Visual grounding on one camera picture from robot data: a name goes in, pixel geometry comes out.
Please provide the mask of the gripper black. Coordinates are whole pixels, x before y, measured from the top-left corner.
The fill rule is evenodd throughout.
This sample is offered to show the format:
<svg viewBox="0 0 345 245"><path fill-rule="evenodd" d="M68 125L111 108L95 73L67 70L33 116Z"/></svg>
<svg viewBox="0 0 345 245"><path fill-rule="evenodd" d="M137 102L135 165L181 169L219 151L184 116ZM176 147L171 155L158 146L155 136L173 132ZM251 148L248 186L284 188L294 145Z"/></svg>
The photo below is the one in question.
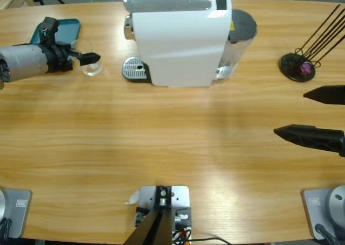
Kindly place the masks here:
<svg viewBox="0 0 345 245"><path fill-rule="evenodd" d="M40 73L66 72L73 69L70 56L77 58L80 66L95 64L101 58L100 55L91 53L79 53L68 43L41 42L40 49L43 54L43 62L40 63Z"/></svg>

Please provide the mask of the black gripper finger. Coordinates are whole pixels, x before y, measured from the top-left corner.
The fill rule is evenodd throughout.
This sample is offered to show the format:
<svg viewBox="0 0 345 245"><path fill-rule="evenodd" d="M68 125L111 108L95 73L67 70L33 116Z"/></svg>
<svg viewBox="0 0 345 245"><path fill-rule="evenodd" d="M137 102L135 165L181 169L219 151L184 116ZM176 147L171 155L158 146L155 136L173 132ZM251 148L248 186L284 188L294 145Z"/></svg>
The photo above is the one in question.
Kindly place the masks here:
<svg viewBox="0 0 345 245"><path fill-rule="evenodd" d="M344 104L344 85L321 86L306 92L303 97L323 104Z"/></svg>
<svg viewBox="0 0 345 245"><path fill-rule="evenodd" d="M273 132L282 139L306 148L338 153L344 157L344 131L291 124Z"/></svg>

